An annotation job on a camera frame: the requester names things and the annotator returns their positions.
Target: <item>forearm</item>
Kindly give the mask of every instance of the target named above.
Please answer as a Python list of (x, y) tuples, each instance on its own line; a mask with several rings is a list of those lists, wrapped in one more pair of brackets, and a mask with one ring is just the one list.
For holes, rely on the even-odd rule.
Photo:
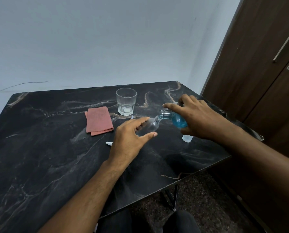
[(39, 230), (39, 233), (92, 233), (108, 195), (123, 171), (105, 161), (87, 184)]
[(242, 159), (245, 164), (269, 185), (289, 199), (289, 158), (278, 153), (244, 130), (232, 128), (219, 143)]

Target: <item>person's right arm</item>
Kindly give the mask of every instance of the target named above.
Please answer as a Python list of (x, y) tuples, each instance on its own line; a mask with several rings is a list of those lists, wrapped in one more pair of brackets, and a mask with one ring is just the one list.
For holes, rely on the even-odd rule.
[(163, 106), (185, 118), (188, 127), (182, 134), (209, 139), (232, 150), (264, 181), (289, 199), (289, 158), (258, 141), (234, 125), (205, 101), (182, 95), (185, 106), (166, 103)]

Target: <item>wall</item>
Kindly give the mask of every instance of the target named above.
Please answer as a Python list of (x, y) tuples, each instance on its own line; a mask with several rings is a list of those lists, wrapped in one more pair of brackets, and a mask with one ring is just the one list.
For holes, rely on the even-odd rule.
[(240, 0), (0, 0), (14, 93), (177, 80), (201, 92)]

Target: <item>folded napkin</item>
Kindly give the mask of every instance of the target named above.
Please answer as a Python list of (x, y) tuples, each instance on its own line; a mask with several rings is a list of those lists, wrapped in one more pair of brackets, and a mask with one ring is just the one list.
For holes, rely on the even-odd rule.
[(86, 132), (90, 132), (92, 136), (113, 131), (113, 125), (107, 107), (88, 109), (88, 111), (84, 113), (87, 119)]

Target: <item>empty glass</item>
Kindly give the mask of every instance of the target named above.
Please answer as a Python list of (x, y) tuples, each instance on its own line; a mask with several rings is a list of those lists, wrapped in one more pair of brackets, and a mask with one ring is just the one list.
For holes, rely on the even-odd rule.
[(116, 91), (117, 110), (128, 116), (133, 114), (137, 92), (131, 88), (120, 88)]

